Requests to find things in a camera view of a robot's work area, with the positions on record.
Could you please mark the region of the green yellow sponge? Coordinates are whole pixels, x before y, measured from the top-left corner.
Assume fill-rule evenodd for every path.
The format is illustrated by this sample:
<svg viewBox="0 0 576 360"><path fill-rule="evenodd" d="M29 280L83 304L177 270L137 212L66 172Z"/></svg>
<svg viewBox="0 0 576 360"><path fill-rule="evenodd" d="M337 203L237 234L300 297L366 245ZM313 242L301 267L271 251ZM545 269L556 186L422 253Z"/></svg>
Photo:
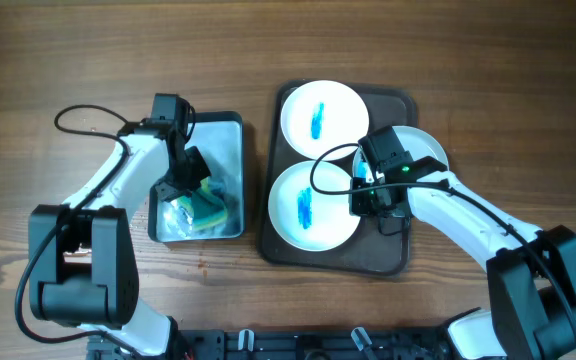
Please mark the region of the green yellow sponge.
<svg viewBox="0 0 576 360"><path fill-rule="evenodd" d="M187 225L189 232L204 231L224 223L228 210L221 191L221 182L211 177L200 182L200 186L176 200L175 209Z"/></svg>

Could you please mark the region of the white plate blue smear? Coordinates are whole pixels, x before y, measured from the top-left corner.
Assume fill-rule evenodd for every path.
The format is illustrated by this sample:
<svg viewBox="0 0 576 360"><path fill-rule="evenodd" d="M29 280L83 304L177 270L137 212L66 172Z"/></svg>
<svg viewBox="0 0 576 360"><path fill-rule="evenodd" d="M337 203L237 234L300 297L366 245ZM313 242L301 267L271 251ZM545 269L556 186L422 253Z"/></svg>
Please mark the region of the white plate blue smear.
<svg viewBox="0 0 576 360"><path fill-rule="evenodd" d="M431 156L449 168L449 160L440 143L430 134L421 129L410 126L392 126L393 132L397 135L404 150L410 152L414 161ZM357 150L352 163L352 176L373 181L369 173L368 165L363 159L361 152Z"/></svg>

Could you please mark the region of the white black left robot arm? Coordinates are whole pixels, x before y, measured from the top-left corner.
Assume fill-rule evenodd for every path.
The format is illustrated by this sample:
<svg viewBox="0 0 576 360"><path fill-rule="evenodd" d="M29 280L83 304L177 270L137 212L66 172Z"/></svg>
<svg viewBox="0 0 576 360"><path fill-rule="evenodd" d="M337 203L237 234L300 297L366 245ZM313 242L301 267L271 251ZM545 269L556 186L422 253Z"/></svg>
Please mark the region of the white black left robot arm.
<svg viewBox="0 0 576 360"><path fill-rule="evenodd" d="M169 200L196 189L205 163L186 142L184 125L128 123L112 136L115 149L90 180L60 205L30 215L29 260L15 297L15 317L29 338L33 316L96 337L132 359L190 359L192 347L177 322L139 296L139 274L129 223L151 192Z"/></svg>

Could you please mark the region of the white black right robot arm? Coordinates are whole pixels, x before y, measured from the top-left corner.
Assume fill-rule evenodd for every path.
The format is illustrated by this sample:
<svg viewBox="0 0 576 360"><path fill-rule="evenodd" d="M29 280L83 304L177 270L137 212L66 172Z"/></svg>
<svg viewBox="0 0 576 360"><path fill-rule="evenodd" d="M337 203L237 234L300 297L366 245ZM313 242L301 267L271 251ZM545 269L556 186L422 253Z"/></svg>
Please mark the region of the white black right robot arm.
<svg viewBox="0 0 576 360"><path fill-rule="evenodd" d="M465 359L558 359L576 350L576 234L543 230L503 212L450 171L410 165L380 182L355 178L360 215L414 217L469 254L487 274L489 310L459 317L449 338Z"/></svg>

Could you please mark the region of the black tray with soapy water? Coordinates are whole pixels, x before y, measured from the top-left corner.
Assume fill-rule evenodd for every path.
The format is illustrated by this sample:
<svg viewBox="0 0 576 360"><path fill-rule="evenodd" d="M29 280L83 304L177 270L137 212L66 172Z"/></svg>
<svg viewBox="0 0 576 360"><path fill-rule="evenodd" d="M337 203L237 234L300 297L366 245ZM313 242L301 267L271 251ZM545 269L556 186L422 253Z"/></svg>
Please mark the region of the black tray with soapy water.
<svg viewBox="0 0 576 360"><path fill-rule="evenodd" d="M176 200L149 196L148 235L151 240L171 243L193 240L228 239L240 236L245 228L243 125L236 112L212 112L197 115L197 123L188 145L196 146L221 191L228 210L226 221L213 228L189 232L175 209Z"/></svg>

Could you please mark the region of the brown plastic serving tray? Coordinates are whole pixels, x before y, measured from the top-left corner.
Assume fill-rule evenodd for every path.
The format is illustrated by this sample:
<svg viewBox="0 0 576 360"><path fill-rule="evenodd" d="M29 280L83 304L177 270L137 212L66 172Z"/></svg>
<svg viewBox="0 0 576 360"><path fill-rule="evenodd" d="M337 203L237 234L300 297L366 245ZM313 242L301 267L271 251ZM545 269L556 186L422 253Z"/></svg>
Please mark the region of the brown plastic serving tray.
<svg viewBox="0 0 576 360"><path fill-rule="evenodd" d="M259 208L257 251L264 260L277 265L394 277L406 269L409 260L410 228L404 219L362 218L348 240L323 252L309 252L289 245L271 225L268 202L274 181L284 170L306 159L292 149L282 134L281 107L294 90L307 82L306 79L289 80L276 93L264 195ZM371 131L386 125L418 126L417 106L403 90L372 84L350 84L349 87L366 104Z"/></svg>

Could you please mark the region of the white plate far blue stain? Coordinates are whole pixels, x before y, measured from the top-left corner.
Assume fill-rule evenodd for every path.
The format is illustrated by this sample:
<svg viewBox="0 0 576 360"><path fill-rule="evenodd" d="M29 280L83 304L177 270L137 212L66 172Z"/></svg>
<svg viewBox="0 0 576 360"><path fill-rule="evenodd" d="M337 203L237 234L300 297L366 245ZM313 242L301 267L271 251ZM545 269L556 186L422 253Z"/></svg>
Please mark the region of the white plate far blue stain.
<svg viewBox="0 0 576 360"><path fill-rule="evenodd" d="M369 112L359 94L330 80L299 86L280 112L284 138L302 156L316 160L324 152L355 144L369 128Z"/></svg>

